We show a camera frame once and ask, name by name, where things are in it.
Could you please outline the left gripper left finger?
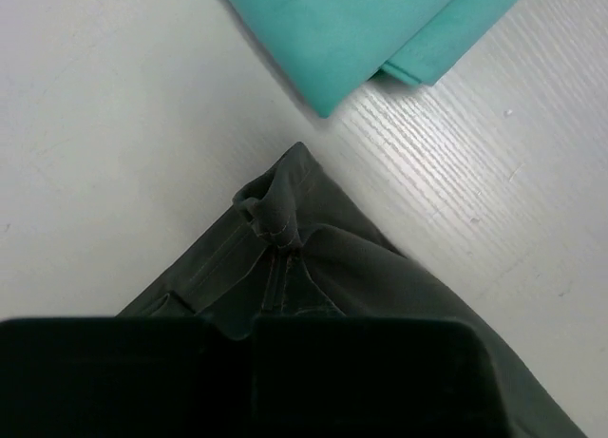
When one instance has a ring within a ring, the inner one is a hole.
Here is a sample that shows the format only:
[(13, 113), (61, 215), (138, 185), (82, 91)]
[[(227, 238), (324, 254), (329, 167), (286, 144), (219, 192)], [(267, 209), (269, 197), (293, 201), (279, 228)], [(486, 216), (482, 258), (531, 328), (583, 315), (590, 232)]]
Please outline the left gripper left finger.
[(272, 437), (251, 338), (214, 314), (1, 325), (5, 437)]

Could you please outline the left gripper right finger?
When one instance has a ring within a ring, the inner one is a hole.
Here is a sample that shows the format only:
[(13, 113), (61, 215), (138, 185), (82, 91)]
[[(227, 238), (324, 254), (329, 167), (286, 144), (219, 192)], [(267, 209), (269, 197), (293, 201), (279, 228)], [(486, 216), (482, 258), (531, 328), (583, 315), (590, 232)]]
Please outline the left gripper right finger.
[(272, 437), (509, 437), (492, 358), (464, 322), (262, 314), (254, 416)]

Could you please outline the dark grey t-shirt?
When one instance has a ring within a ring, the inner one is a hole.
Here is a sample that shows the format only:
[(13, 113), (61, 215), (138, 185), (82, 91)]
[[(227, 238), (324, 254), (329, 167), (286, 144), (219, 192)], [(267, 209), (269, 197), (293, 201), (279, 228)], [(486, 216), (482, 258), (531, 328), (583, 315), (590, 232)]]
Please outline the dark grey t-shirt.
[(471, 326), (488, 348), (518, 437), (580, 428), (462, 299), (391, 244), (296, 143), (123, 310), (195, 316), (244, 336), (261, 314), (430, 317)]

